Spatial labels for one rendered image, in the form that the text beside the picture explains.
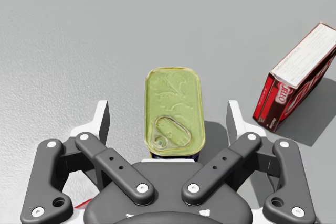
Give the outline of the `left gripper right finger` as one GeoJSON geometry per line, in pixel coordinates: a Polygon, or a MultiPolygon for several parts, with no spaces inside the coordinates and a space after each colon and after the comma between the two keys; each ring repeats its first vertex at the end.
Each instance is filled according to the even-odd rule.
{"type": "Polygon", "coordinates": [[[314,210],[300,149],[293,140],[271,142],[264,129],[244,121],[239,104],[230,100],[227,132],[233,140],[182,187],[182,199],[202,204],[223,183],[237,189],[254,171],[277,177],[279,184],[266,197],[263,215],[272,223],[315,223],[314,210]]]}

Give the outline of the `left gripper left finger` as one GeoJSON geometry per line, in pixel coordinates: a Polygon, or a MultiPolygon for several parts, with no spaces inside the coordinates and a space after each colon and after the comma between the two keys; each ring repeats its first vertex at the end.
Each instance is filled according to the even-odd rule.
{"type": "Polygon", "coordinates": [[[20,215],[22,223],[63,223],[74,207],[63,188],[72,172],[83,171],[98,187],[110,183],[136,205],[154,200],[154,186],[117,151],[106,147],[110,125],[106,100],[98,102],[90,123],[74,128],[65,142],[48,139],[39,143],[20,215]]]}

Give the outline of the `green and blue rectangular can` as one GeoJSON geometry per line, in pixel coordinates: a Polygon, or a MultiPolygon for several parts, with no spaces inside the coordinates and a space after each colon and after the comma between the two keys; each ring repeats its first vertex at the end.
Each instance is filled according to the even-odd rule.
{"type": "Polygon", "coordinates": [[[205,145],[201,82],[187,67],[159,67],[145,80],[144,140],[151,158],[197,161],[205,145]]]}

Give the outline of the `red and white carton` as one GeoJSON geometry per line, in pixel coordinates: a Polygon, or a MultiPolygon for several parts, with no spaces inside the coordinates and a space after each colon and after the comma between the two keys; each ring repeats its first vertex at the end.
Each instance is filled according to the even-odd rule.
{"type": "Polygon", "coordinates": [[[253,113],[275,132],[318,85],[336,57],[336,28],[319,22],[269,72],[253,113]]]}

